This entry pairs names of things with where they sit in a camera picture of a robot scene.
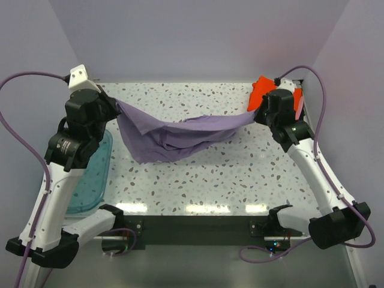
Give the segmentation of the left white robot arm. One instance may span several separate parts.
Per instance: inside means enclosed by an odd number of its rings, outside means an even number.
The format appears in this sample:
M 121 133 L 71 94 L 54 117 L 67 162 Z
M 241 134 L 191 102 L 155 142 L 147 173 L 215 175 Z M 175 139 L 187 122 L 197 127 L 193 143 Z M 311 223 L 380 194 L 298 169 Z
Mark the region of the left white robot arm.
M 9 239 L 5 247 L 43 268 L 66 268 L 92 238 L 104 232 L 118 235 L 124 229 L 123 211 L 107 204 L 75 224 L 63 224 L 72 194 L 100 146 L 107 122 L 120 114 L 115 99 L 100 86 L 72 92 L 65 111 L 48 143 L 43 163 L 49 175 L 43 179 L 31 217 L 23 232 Z

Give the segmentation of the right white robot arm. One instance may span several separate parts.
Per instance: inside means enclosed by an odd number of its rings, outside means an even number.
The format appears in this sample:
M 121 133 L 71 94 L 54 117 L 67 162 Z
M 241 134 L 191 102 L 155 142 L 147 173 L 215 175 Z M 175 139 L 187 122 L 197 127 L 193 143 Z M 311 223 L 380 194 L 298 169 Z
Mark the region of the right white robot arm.
M 314 143 L 310 126 L 295 118 L 293 105 L 289 90 L 272 90 L 263 96 L 255 121 L 270 128 L 273 139 L 300 169 L 320 216 L 295 212 L 290 205 L 283 205 L 273 210 L 277 215 L 267 221 L 267 228 L 275 236 L 287 229 L 300 231 L 310 235 L 319 248 L 327 249 L 359 237 L 371 211 L 365 202 L 356 202 L 331 171 Z

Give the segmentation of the purple t shirt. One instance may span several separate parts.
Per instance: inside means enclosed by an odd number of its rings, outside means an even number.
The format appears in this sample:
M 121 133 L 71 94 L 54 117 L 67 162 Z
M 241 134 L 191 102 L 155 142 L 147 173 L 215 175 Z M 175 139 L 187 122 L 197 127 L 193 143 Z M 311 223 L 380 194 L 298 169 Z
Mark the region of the purple t shirt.
M 132 158 L 142 163 L 175 162 L 213 143 L 224 142 L 254 122 L 254 113 L 203 115 L 182 122 L 164 122 L 121 100 L 116 102 L 122 141 Z

